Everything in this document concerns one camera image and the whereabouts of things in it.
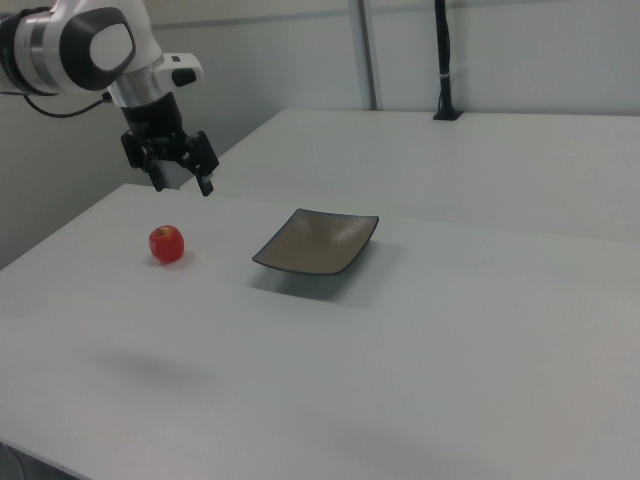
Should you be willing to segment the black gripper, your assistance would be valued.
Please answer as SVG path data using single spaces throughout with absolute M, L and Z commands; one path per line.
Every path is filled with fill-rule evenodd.
M 180 158 L 180 165 L 193 175 L 204 197 L 214 191 L 211 178 L 219 159 L 205 132 L 185 133 L 173 94 L 143 106 L 123 107 L 122 113 L 129 127 L 121 136 L 129 164 L 147 174 L 157 192 L 166 188 L 157 156 L 163 160 Z

